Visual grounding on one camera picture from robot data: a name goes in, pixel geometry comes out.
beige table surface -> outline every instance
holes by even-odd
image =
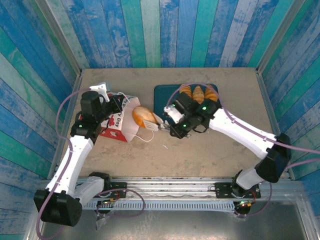
[[[113,92],[137,96],[142,106],[153,109],[154,87],[161,84],[202,82],[215,84],[228,110],[238,118],[271,132],[267,111],[253,68],[121,68],[86,69],[82,88],[111,83]],[[78,96],[75,114],[80,111]],[[80,176],[92,171],[113,177],[233,177],[259,159],[228,136],[209,129],[178,139],[155,132],[151,142],[135,137],[126,143],[99,137],[84,162]],[[138,135],[152,133],[140,128]]]

black bracket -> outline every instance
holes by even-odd
[[[214,184],[214,190],[217,199],[259,199],[261,198],[259,185],[254,185],[251,189],[243,192],[243,195],[236,195],[232,188],[231,182],[216,182]]]

bread roll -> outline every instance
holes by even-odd
[[[186,93],[190,98],[192,98],[192,92],[191,92],[191,87],[190,86],[184,86],[179,90],[179,93]]]
[[[199,85],[195,87],[195,89],[192,93],[192,99],[196,100],[199,104],[202,104],[204,102],[205,94]]]
[[[205,89],[204,98],[211,99],[212,101],[215,101],[215,102],[218,101],[218,96],[209,88]]]
[[[133,120],[137,125],[142,128],[145,128],[144,120],[152,122],[154,124],[157,123],[156,118],[153,115],[153,112],[144,106],[136,106],[132,111]]]

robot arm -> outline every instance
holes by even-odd
[[[85,183],[76,188],[85,159],[102,131],[101,123],[112,114],[123,110],[124,96],[108,97],[105,83],[92,86],[90,89],[91,91],[86,91],[81,96],[81,112],[76,115],[70,133],[73,148],[71,160],[41,216],[44,222],[75,226],[80,219],[82,205],[87,204],[98,193],[110,187],[107,174],[99,173],[96,176],[90,176]],[[38,211],[57,183],[58,176],[67,164],[69,154],[70,148],[68,147],[57,172],[46,189],[36,191],[33,199]]]
[[[174,124],[170,126],[170,135],[173,137],[182,139],[188,135],[189,131],[203,125],[206,129],[210,128],[226,134],[261,159],[257,165],[248,170],[242,170],[235,176],[232,189],[238,195],[242,195],[243,192],[263,181],[276,183],[291,158],[289,149],[266,141],[238,126],[227,116],[220,103],[210,99],[205,99],[202,104],[198,104],[182,93],[172,105],[164,108],[164,112],[174,121]],[[232,114],[231,116],[237,122],[269,139],[290,144],[289,137],[284,133],[275,136],[257,129]]]

blue wooden wall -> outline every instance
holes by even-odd
[[[81,69],[256,67],[294,0],[47,0]]]
[[[295,146],[320,150],[320,0],[306,0],[262,73],[281,131]],[[292,162],[319,158],[293,151]],[[320,216],[320,162],[294,167]]]
[[[35,0],[0,0],[0,239],[23,238],[75,79]]]

